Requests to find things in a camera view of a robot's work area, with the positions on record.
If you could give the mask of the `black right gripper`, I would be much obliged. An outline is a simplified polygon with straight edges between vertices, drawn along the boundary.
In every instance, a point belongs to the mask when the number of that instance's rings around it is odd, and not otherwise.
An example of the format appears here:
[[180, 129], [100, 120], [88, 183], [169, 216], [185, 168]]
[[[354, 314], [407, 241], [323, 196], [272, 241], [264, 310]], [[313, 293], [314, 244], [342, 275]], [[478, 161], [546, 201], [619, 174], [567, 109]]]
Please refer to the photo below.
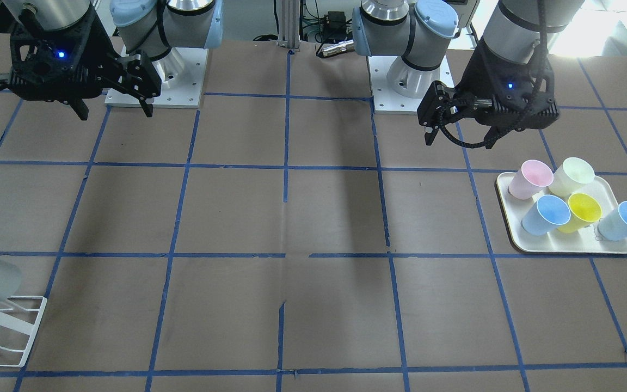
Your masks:
[[82, 121], [84, 99], [121, 85], [138, 100], [147, 118], [162, 78], [145, 51], [121, 57], [91, 4], [11, 4], [16, 20], [10, 35], [8, 88], [25, 100], [59, 100]]

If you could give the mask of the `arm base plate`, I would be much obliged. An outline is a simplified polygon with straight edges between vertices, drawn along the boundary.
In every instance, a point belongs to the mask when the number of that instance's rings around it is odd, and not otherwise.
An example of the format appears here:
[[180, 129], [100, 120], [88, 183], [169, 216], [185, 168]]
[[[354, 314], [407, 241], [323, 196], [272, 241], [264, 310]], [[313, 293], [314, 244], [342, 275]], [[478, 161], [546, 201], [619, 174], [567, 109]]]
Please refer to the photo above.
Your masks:
[[432, 82], [454, 87], [446, 57], [429, 71], [413, 69], [399, 56], [371, 56], [367, 62], [376, 112], [410, 115], [416, 113]]
[[154, 108], [199, 109], [209, 53], [204, 48], [172, 48], [152, 62], [162, 85], [161, 94], [148, 102]]

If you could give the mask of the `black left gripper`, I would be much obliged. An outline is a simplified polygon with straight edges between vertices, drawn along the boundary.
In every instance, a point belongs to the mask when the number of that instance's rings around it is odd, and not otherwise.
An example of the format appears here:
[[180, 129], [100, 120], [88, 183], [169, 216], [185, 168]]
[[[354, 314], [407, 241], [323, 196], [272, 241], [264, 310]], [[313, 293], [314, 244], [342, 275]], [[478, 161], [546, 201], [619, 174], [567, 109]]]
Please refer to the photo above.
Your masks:
[[[454, 97], [468, 101], [467, 117], [485, 126], [495, 126], [490, 127], [485, 135], [485, 148], [492, 149], [507, 134], [507, 128], [512, 129], [520, 112], [530, 101], [538, 70], [537, 60], [527, 64], [510, 62], [495, 54], [485, 40], [480, 40], [456, 87], [433, 81], [421, 100], [416, 116], [418, 123], [426, 128], [426, 146], [433, 144], [439, 132], [458, 145], [457, 139], [445, 127]], [[531, 111], [520, 127], [543, 129], [559, 118], [555, 74], [548, 59], [545, 60], [542, 86], [545, 91], [538, 92]]]

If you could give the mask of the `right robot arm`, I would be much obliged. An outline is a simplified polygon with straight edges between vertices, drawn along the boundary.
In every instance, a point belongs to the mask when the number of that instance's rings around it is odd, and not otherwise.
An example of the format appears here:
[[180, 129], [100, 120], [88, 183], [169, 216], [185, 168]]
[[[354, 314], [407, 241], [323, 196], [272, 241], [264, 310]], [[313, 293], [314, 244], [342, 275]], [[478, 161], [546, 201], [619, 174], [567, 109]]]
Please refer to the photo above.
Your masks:
[[60, 102], [84, 121], [86, 99], [113, 89], [137, 100], [147, 117], [163, 86], [183, 66], [160, 62], [179, 48], [217, 48], [222, 1], [112, 1], [125, 54], [114, 49], [90, 1], [6, 1], [17, 22], [10, 36], [8, 89], [24, 100]]

